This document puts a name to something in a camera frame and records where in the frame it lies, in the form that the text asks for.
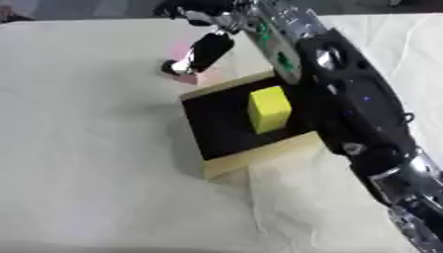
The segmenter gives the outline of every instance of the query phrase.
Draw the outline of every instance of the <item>tablecloth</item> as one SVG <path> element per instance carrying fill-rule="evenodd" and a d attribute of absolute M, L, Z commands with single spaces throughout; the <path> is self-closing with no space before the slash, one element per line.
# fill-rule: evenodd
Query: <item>tablecloth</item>
<path fill-rule="evenodd" d="M 443 16 L 324 20 L 392 83 L 417 115 L 418 142 L 443 164 Z M 156 71 L 205 31 L 166 20 L 0 27 L 0 249 L 413 252 L 319 141 L 252 165 L 250 192 L 241 175 L 234 186 L 199 177 L 178 102 L 196 87 Z M 239 41 L 210 80 L 269 67 Z"/>

